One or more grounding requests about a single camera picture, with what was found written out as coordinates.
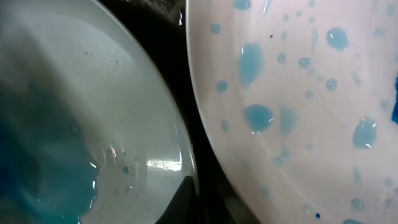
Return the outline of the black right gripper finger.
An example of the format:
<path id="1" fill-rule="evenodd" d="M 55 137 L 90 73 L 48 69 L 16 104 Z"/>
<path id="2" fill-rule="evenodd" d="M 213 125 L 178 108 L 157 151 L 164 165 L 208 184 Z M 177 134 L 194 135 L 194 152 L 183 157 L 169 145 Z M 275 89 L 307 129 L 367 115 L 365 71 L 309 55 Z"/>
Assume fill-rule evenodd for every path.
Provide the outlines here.
<path id="1" fill-rule="evenodd" d="M 195 224 L 198 222 L 197 195 L 192 176 L 184 177 L 175 195 L 155 224 Z"/>

